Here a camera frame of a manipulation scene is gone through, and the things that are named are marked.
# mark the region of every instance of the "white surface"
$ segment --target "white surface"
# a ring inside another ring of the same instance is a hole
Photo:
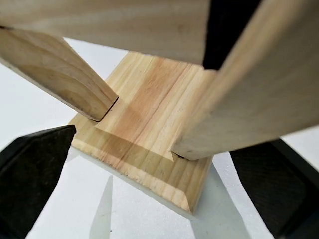
[[[103,78],[126,53],[69,42]],[[0,149],[18,136],[66,125],[75,115],[3,66],[0,76]],[[71,148],[59,183],[27,238],[272,238],[240,184],[228,153],[215,156],[195,216],[175,212],[123,179]]]

